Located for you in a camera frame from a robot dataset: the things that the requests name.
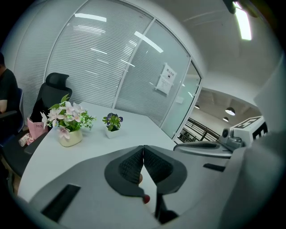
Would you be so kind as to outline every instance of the white ceramic pot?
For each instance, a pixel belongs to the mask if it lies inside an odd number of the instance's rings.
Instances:
[[[82,140],[81,130],[70,132],[70,139],[62,137],[59,139],[59,142],[64,147],[70,147],[72,145],[78,144]]]
[[[115,138],[116,136],[120,135],[120,130],[116,131],[109,131],[107,127],[105,127],[105,134],[109,139]]]

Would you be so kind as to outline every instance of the pink gift bag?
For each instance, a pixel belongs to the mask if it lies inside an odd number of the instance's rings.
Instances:
[[[34,140],[36,140],[43,133],[48,132],[48,127],[46,126],[44,128],[43,122],[33,123],[29,118],[27,118],[27,120],[28,120],[28,128],[30,131],[30,135]]]

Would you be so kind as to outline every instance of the curved desk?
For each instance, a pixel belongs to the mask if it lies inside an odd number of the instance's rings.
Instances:
[[[154,145],[170,150],[173,150],[176,145],[147,116],[87,102],[82,102],[81,105],[88,110],[90,115],[96,116],[97,121],[94,122],[91,130],[83,129],[83,140],[71,147],[63,147],[58,142],[58,133],[55,129],[46,135],[32,155],[20,182],[18,196],[27,202],[47,183],[80,161],[138,145]],[[105,135],[106,127],[102,122],[102,118],[110,112],[117,113],[124,118],[120,136],[113,139]],[[154,212],[156,185],[145,167],[142,168],[141,174],[143,181],[140,186],[146,194],[150,195],[151,200],[147,206],[151,212]]]

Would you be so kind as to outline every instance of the black t-shirt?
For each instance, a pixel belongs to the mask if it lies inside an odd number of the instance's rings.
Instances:
[[[0,100],[7,100],[6,111],[18,110],[17,81],[9,69],[0,76]]]

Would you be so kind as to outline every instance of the black railing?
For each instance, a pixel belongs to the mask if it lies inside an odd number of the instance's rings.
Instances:
[[[200,124],[199,122],[189,118],[187,123],[185,124],[185,127],[188,127],[192,131],[198,134],[198,136],[195,136],[193,133],[189,131],[188,128],[183,128],[182,132],[178,136],[178,138],[182,142],[192,142],[192,141],[202,141],[202,140],[208,140],[208,141],[217,141],[220,137],[220,135],[213,130],[207,128],[206,126]]]

